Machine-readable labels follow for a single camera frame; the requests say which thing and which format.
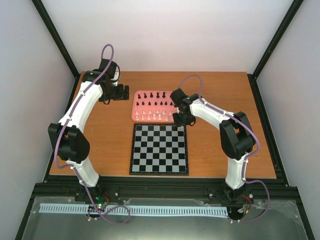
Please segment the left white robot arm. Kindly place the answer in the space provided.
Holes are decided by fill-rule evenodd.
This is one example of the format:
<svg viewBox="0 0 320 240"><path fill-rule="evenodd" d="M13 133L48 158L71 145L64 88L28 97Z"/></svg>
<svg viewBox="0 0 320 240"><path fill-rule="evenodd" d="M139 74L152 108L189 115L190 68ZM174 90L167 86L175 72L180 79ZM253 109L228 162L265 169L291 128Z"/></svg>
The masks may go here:
<svg viewBox="0 0 320 240"><path fill-rule="evenodd" d="M97 69L85 72L65 115L48 127L55 166L73 170L79 183L88 187L86 195L95 202L103 198L104 188L97 184L99 174L89 159L90 143L84 129L96 102L108 105L110 101L129 99L129 86L119 83L120 75L119 65L103 58Z"/></svg>

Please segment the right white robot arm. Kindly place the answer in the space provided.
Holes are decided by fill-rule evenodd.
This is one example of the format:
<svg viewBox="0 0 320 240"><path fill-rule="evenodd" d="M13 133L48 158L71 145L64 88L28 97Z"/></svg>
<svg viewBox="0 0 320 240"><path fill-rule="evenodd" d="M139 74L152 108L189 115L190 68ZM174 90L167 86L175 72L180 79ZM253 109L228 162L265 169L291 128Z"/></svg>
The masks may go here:
<svg viewBox="0 0 320 240"><path fill-rule="evenodd" d="M248 158L258 143L246 114L225 111L198 94L186 95L180 88L170 94L170 99L177 108L173 114L176 126L193 126L200 118L219 130L221 148L228 160L222 192L226 201L235 202L244 192Z"/></svg>

